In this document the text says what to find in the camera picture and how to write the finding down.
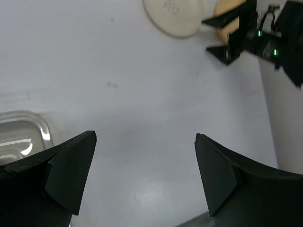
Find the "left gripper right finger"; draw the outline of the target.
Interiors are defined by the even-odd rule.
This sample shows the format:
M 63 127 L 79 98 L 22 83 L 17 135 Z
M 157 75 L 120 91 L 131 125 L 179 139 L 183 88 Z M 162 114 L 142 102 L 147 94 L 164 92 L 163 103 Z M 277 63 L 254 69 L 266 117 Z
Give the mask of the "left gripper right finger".
M 195 151 L 217 227 L 301 227 L 303 176 L 261 164 L 197 134 Z

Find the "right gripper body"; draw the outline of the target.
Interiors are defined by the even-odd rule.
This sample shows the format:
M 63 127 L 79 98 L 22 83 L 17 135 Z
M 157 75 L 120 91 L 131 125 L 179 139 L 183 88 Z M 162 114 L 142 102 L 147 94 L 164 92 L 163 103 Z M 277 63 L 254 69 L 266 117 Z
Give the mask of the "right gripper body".
M 283 68 L 295 86 L 303 84 L 303 4 L 288 0 L 277 19 L 272 19 L 270 31 L 263 30 L 265 19 L 274 15 L 279 5 L 269 5 L 260 22 L 257 2 L 248 0 L 234 9 L 239 12 L 239 28 L 228 35 L 227 46 L 240 54 L 247 51 Z

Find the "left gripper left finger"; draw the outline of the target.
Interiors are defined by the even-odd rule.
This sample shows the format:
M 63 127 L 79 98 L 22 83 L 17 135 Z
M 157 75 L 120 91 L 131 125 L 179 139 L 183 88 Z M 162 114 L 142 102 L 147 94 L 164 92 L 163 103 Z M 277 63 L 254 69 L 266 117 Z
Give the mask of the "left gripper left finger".
M 86 131 L 0 167 L 2 227 L 67 227 L 80 211 L 97 136 Z

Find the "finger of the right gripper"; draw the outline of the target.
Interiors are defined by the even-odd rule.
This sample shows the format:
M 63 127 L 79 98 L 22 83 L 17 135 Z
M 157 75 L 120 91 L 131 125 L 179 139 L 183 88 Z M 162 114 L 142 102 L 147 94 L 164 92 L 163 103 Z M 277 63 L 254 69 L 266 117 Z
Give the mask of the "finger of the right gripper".
M 228 46 L 207 47 L 206 51 L 212 54 L 222 64 L 228 66 L 239 58 L 239 53 L 233 52 Z
M 238 10 L 233 9 L 219 16 L 202 20 L 201 24 L 208 25 L 214 28 L 224 28 L 238 16 L 239 16 Z

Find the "cream plastic plate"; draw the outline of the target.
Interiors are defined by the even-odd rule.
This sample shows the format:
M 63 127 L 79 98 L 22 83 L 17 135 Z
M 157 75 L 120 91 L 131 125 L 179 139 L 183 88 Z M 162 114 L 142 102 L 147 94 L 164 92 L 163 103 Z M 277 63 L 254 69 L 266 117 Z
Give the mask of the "cream plastic plate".
M 142 3 L 151 22 L 167 35 L 187 38 L 201 27 L 202 0 L 143 0 Z

